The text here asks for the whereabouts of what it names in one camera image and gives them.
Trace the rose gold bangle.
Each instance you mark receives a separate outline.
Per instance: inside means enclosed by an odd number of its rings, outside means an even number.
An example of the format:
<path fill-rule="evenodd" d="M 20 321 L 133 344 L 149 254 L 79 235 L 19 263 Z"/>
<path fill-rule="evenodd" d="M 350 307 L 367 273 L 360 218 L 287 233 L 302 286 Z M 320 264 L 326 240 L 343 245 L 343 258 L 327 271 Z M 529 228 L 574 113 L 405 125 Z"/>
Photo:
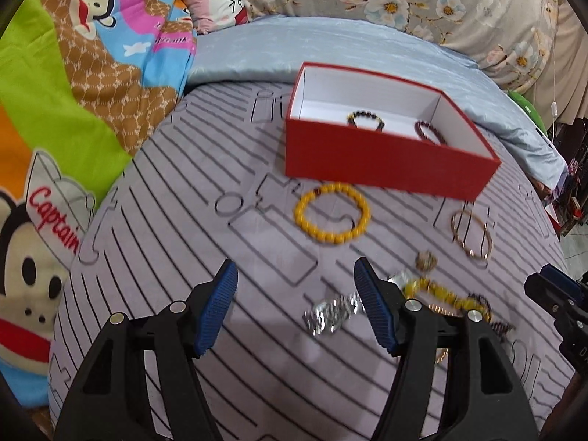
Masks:
<path fill-rule="evenodd" d="M 493 225 L 471 209 L 459 209 L 449 218 L 452 239 L 472 260 L 488 262 L 494 248 Z"/>

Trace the small gold brooch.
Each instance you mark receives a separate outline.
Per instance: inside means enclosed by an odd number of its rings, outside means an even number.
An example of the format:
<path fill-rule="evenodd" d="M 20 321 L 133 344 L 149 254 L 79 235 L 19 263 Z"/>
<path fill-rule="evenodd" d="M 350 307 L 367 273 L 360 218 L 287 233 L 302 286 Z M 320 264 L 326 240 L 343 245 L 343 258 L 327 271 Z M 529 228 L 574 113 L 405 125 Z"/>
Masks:
<path fill-rule="evenodd" d="M 431 251 L 420 251 L 417 253 L 415 264 L 420 272 L 429 273 L 438 265 L 438 258 Z"/>

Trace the silver metal watch band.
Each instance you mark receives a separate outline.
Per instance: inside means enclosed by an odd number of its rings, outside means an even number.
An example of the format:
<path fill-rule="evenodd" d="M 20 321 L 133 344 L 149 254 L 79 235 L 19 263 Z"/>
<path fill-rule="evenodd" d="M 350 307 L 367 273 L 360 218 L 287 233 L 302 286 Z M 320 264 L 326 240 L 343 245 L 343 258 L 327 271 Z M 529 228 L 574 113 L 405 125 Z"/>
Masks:
<path fill-rule="evenodd" d="M 351 318 L 364 313 L 363 303 L 357 292 L 336 296 L 317 302 L 303 313 L 302 319 L 314 337 L 336 333 Z"/>

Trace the dark bead bracelet gold accents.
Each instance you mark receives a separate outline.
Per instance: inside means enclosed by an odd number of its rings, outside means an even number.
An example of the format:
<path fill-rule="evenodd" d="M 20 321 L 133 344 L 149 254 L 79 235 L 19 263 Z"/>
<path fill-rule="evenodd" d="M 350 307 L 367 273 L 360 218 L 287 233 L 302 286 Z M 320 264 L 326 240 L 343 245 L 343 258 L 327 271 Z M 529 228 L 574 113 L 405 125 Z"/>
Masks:
<path fill-rule="evenodd" d="M 375 114 L 374 112 L 358 110 L 350 112 L 347 115 L 347 125 L 351 126 L 352 128 L 356 128 L 358 126 L 358 121 L 371 122 L 371 124 L 374 125 L 375 132 L 382 132 L 386 125 L 386 122 L 384 122 L 382 118 L 380 118 L 379 115 Z"/>

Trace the grey striped bed sheet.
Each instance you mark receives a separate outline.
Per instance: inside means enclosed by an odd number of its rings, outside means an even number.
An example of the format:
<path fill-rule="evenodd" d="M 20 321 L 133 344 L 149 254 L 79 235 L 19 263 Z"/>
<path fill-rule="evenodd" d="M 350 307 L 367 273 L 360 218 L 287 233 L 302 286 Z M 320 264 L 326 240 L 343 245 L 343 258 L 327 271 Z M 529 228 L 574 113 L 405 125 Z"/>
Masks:
<path fill-rule="evenodd" d="M 284 175 L 282 84 L 195 88 L 136 154 L 105 197 L 71 271 L 55 323 L 50 412 L 110 315 L 159 312 L 210 280 L 223 261 L 239 270 L 236 298 L 214 347 L 197 364 L 227 440 L 365 440 L 397 368 L 365 316 L 314 337 L 302 316 L 354 290 L 367 257 L 383 278 L 410 271 L 431 251 L 434 282 L 479 294 L 512 327 L 506 350 L 535 419 L 546 420 L 573 370 L 552 320 L 524 294 L 526 277 L 563 268 L 559 240 L 526 176 L 498 141 L 501 163 L 472 203 L 366 187 L 372 220 L 349 243 L 319 245 L 293 221 L 311 180 Z M 449 218 L 471 209 L 493 225 L 488 262 L 452 239 Z"/>

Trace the green plastic object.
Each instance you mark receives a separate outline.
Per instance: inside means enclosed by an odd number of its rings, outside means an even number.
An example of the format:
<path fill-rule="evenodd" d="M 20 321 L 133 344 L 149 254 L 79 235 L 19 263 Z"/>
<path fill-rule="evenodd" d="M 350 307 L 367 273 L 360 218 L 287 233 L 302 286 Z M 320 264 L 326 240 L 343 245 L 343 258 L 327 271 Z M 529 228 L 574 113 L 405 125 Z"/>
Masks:
<path fill-rule="evenodd" d="M 527 98 L 524 98 L 522 94 L 515 91 L 508 90 L 507 95 L 527 114 L 528 118 L 530 118 L 537 128 L 546 136 L 547 129 L 534 105 L 532 105 Z"/>

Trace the beige curtain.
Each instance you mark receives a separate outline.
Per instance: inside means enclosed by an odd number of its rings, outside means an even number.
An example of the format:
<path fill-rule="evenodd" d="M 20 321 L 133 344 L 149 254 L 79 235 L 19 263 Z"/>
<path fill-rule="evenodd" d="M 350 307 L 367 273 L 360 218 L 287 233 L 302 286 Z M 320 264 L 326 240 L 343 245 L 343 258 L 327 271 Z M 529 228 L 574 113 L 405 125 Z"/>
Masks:
<path fill-rule="evenodd" d="M 587 32 L 567 0 L 558 0 L 557 10 L 547 32 L 533 29 L 540 73 L 524 94 L 546 129 L 587 118 Z"/>

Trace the red cardboard box white inside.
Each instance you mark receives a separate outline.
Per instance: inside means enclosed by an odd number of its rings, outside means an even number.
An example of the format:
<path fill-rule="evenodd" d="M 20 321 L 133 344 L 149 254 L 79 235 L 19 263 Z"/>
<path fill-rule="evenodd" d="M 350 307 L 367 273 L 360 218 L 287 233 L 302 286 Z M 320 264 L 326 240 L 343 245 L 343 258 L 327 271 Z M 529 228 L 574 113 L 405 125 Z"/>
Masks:
<path fill-rule="evenodd" d="M 350 112 L 379 115 L 352 128 Z M 285 117 L 285 173 L 474 201 L 500 159 L 443 91 L 374 71 L 304 63 Z"/>

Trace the colourful monkey cartoon blanket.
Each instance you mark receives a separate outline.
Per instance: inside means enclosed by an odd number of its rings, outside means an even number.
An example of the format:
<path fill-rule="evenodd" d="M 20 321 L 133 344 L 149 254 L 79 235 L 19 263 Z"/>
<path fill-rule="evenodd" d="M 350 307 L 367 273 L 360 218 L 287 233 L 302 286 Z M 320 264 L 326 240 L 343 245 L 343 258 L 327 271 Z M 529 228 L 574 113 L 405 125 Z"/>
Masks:
<path fill-rule="evenodd" d="M 178 103 L 182 0 L 1 0 L 1 373 L 48 402 L 57 308 L 98 207 Z"/>

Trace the light blue pillow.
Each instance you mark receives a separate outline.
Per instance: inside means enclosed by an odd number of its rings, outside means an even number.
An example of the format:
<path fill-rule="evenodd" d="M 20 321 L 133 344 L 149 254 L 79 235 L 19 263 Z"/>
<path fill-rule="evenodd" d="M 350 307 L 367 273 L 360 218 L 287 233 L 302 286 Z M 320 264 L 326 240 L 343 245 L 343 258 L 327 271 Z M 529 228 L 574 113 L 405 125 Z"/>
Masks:
<path fill-rule="evenodd" d="M 475 61 L 387 26 L 325 17 L 260 18 L 198 37 L 186 84 L 291 83 L 305 62 L 375 71 L 439 88 L 493 133 L 528 176 L 554 188 L 568 171 L 553 144 Z"/>

